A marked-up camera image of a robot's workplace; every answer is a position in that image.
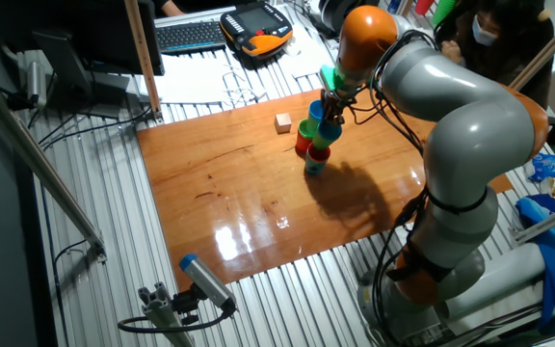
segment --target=keyboard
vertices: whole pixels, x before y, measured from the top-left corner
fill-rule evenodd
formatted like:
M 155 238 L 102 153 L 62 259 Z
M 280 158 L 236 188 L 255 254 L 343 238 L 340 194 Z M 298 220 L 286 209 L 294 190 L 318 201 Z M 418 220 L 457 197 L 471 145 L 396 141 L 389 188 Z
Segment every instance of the keyboard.
M 156 29 L 160 52 L 166 54 L 190 53 L 222 48 L 226 38 L 217 21 L 176 24 Z

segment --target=wooden cube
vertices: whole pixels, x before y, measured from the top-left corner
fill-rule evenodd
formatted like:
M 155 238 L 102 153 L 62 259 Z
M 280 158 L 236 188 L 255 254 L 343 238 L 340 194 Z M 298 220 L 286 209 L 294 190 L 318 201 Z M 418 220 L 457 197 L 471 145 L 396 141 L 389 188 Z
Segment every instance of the wooden cube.
M 292 122 L 290 121 L 290 115 L 277 114 L 274 125 L 276 126 L 276 131 L 278 134 L 285 134 L 290 132 L 290 125 L 292 125 Z

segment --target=wooden post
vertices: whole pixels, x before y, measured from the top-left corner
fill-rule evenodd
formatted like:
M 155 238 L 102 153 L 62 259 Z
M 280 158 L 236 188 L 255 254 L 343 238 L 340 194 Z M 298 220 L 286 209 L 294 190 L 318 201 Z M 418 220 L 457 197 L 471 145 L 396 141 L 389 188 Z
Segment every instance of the wooden post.
M 155 88 L 155 79 L 153 76 L 153 68 L 151 67 L 151 59 L 149 58 L 149 49 L 146 47 L 145 30 L 141 21 L 141 12 L 137 0 L 124 0 L 127 17 L 130 20 L 132 35 L 134 35 L 134 43 L 136 43 L 136 51 L 139 54 L 141 69 L 145 76 L 146 89 L 149 93 L 149 102 L 151 110 L 156 119 L 162 118 L 162 109 L 160 107 L 160 98 L 158 90 Z
M 412 3 L 414 2 L 414 0 L 405 0 L 403 2 L 403 6 L 402 6 L 402 11 L 399 12 L 398 14 L 402 17 L 406 17 L 407 15 L 409 15 L 410 13 L 410 8 L 412 8 Z

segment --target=metal grating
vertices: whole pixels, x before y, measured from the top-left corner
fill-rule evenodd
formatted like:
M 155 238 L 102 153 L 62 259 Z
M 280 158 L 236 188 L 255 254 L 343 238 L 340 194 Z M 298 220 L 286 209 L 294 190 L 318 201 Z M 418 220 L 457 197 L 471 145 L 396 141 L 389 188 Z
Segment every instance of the metal grating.
M 291 20 L 300 22 L 291 9 L 286 11 Z M 310 35 L 325 44 L 313 32 Z M 188 57 L 217 59 L 240 66 L 227 50 Z M 294 79 L 276 59 L 255 63 L 254 71 L 242 69 L 240 76 L 226 76 L 225 88 L 263 88 L 267 96 L 258 102 L 321 88 L 317 75 Z M 235 106 L 245 105 L 242 102 Z M 164 104 L 162 107 L 164 123 L 170 123 L 203 117 L 232 106 Z M 129 119 L 130 114 L 122 111 L 121 117 Z M 41 139 L 64 120 L 62 115 L 40 117 L 32 134 Z M 69 133 L 112 122 L 76 116 L 62 131 Z M 148 121 L 137 128 L 158 125 Z M 177 291 L 134 129 L 113 126 L 88 132 L 59 142 L 47 149 L 46 155 L 93 224 L 101 230 L 109 258 L 105 264 L 87 259 L 85 245 L 62 256 L 57 272 L 63 311 L 57 303 L 53 269 L 47 264 L 60 345 L 66 346 L 64 317 L 70 346 L 169 346 L 161 335 L 128 334 L 117 329 L 120 319 L 142 315 L 138 288 L 163 281 L 171 293 Z M 518 197 L 538 192 L 524 178 L 521 169 L 510 172 L 509 179 L 515 188 L 498 196 L 500 214 L 496 228 L 481 248 L 487 260 L 513 247 L 508 229 L 519 226 L 515 202 Z M 36 185 L 42 237 L 46 245 L 52 240 L 56 254 L 82 237 L 48 194 L 42 199 L 37 179 Z M 357 309 L 357 278 L 374 266 L 382 245 L 382 237 L 375 235 L 228 284 L 237 297 L 240 312 L 219 326 L 192 333 L 197 346 L 371 345 Z M 395 252 L 399 248 L 395 239 L 391 250 Z M 44 252 L 47 258 L 54 256 L 49 249 Z M 212 305 L 201 305 L 198 315 L 201 321 L 209 321 L 218 312 Z

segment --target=wooden tabletop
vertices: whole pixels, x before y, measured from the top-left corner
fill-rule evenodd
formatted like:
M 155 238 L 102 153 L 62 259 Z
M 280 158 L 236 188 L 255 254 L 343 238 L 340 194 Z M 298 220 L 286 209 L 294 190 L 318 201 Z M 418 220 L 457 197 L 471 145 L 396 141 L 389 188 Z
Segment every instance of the wooden tabletop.
M 179 288 L 181 256 L 195 253 L 224 282 L 391 227 L 425 184 L 423 161 L 381 117 L 343 134 L 325 170 L 304 174 L 297 125 L 319 91 L 139 131 L 153 196 Z M 371 106 L 364 95 L 360 108 Z M 289 113 L 290 134 L 274 116 Z M 369 113 L 358 113 L 359 120 Z M 421 139 L 434 124 L 406 116 Z M 502 175 L 497 193 L 513 188 Z

